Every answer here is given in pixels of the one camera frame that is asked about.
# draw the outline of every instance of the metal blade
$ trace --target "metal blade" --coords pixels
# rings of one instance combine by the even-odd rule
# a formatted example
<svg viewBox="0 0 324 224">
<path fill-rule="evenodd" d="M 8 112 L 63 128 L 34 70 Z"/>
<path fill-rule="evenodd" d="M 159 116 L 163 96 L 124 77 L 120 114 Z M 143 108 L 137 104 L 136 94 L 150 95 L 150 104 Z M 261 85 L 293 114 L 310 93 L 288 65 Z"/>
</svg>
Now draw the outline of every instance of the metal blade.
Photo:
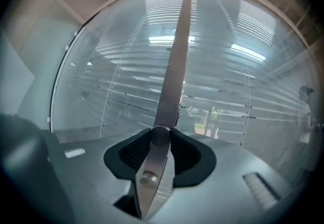
<svg viewBox="0 0 324 224">
<path fill-rule="evenodd" d="M 150 151 L 136 175 L 137 197 L 142 219 L 146 217 L 150 209 L 167 160 L 173 160 L 173 157 L 168 158 L 170 152 L 170 129 L 175 127 L 178 116 L 187 61 L 190 17 L 191 0 L 183 0 L 156 112 L 154 128 L 151 130 Z M 167 178 L 164 178 L 164 183 L 172 183 L 174 175 L 165 177 Z"/>
</svg>

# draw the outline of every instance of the gray metal base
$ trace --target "gray metal base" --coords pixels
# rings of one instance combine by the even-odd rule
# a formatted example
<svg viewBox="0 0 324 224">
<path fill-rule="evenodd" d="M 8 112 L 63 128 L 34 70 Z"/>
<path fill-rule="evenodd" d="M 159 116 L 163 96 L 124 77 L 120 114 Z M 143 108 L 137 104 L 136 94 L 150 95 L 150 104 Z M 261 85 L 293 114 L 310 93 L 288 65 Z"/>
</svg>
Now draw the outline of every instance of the gray metal base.
<svg viewBox="0 0 324 224">
<path fill-rule="evenodd" d="M 130 137 L 129 133 L 72 144 L 48 140 L 51 162 L 71 200 L 76 222 L 143 223 L 113 206 L 130 189 L 130 182 L 118 180 L 103 161 L 104 152 Z M 256 172 L 279 200 L 291 186 L 272 168 L 237 145 L 198 134 L 190 137 L 210 146 L 217 158 L 216 168 L 200 185 L 175 188 L 170 198 L 148 221 L 150 223 L 236 223 L 259 216 L 264 210 L 244 180 Z M 85 153 L 66 158 L 64 151 L 82 148 Z"/>
</svg>

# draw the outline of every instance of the scissor blade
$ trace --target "scissor blade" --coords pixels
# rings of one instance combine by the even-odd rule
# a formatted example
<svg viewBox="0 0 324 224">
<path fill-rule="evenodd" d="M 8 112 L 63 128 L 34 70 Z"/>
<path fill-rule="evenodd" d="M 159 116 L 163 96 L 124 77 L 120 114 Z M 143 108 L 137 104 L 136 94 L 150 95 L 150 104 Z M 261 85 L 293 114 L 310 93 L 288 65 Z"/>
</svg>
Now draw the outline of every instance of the scissor blade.
<svg viewBox="0 0 324 224">
<path fill-rule="evenodd" d="M 154 126 L 165 126 L 169 129 L 175 127 L 186 70 L 190 18 L 191 0 L 183 0 Z"/>
<path fill-rule="evenodd" d="M 162 147 L 151 143 L 150 151 L 136 174 L 137 199 L 142 219 L 145 218 L 159 186 L 168 159 L 169 147 L 170 143 Z"/>
<path fill-rule="evenodd" d="M 191 0 L 183 0 L 156 111 L 154 128 L 151 130 L 150 151 L 142 164 L 143 167 L 137 173 L 136 188 L 142 219 L 145 218 L 152 204 L 168 159 L 169 130 L 173 129 L 176 124 L 186 69 L 190 18 Z"/>
<path fill-rule="evenodd" d="M 152 204 L 145 215 L 145 220 L 149 220 L 162 207 L 171 196 L 173 189 L 173 178 L 175 177 L 174 158 L 169 150 L 167 163 L 163 171 L 161 181 L 156 190 Z"/>
</svg>

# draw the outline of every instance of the black plastic part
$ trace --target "black plastic part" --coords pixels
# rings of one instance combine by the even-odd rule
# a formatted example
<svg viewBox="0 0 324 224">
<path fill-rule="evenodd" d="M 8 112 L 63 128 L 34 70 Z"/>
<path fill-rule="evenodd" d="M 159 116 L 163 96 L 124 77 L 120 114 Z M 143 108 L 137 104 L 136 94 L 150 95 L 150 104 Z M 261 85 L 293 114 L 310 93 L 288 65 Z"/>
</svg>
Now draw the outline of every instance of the black plastic part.
<svg viewBox="0 0 324 224">
<path fill-rule="evenodd" d="M 117 178 L 135 183 L 135 175 L 144 162 L 149 148 L 150 129 L 145 129 L 110 147 L 104 154 L 104 162 Z"/>
<path fill-rule="evenodd" d="M 72 205 L 48 160 L 46 132 L 18 116 L 0 115 L 0 133 L 1 168 L 20 197 L 50 222 L 75 223 Z"/>
<path fill-rule="evenodd" d="M 171 130 L 171 152 L 175 161 L 174 188 L 200 184 L 216 166 L 210 147 L 176 129 Z"/>
<path fill-rule="evenodd" d="M 132 184 L 129 194 L 122 196 L 114 203 L 114 206 L 135 218 L 142 218 L 134 183 Z"/>
<path fill-rule="evenodd" d="M 114 204 L 114 206 L 135 218 L 140 218 L 136 209 L 136 201 L 134 196 L 129 196 L 129 195 L 122 196 Z"/>
</svg>

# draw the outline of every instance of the gray surface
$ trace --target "gray surface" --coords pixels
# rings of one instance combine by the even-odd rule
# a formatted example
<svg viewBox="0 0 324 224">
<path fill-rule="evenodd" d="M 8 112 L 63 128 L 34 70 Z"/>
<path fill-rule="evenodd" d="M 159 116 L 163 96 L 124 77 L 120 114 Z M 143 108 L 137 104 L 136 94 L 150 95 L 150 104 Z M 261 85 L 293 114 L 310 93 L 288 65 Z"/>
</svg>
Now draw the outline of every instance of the gray surface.
<svg viewBox="0 0 324 224">
<path fill-rule="evenodd" d="M 35 79 L 17 114 L 41 129 L 49 129 L 47 118 L 55 76 L 65 54 L 65 46 L 69 45 L 78 28 L 75 19 L 54 2 L 35 22 L 22 44 L 19 57 Z"/>
<path fill-rule="evenodd" d="M 33 74 L 21 61 L 5 32 L 0 29 L 0 111 L 15 114 L 34 80 Z"/>
<path fill-rule="evenodd" d="M 266 163 L 247 150 L 208 137 L 193 135 L 213 148 L 217 164 L 200 185 L 174 189 L 150 223 L 236 223 L 262 211 L 243 175 L 258 173 L 283 198 L 290 185 Z"/>
<path fill-rule="evenodd" d="M 55 136 L 47 139 L 51 162 L 72 202 L 77 223 L 106 223 L 107 219 L 143 223 L 112 206 L 128 192 L 130 183 L 116 179 L 103 162 L 107 148 L 132 134 L 74 144 L 59 144 Z M 259 205 L 242 177 L 251 172 L 257 172 L 280 197 L 291 189 L 280 175 L 245 149 L 209 137 L 192 137 L 214 150 L 216 168 L 200 185 L 174 189 L 150 223 L 236 223 L 257 217 Z M 75 148 L 86 153 L 67 159 L 64 151 Z"/>
<path fill-rule="evenodd" d="M 72 203 L 77 223 L 141 223 L 113 206 L 128 193 L 131 181 L 117 179 L 103 161 L 109 147 L 134 134 L 73 144 L 59 144 L 54 135 L 47 137 L 50 160 Z M 76 148 L 86 152 L 65 157 L 64 151 Z"/>
</svg>

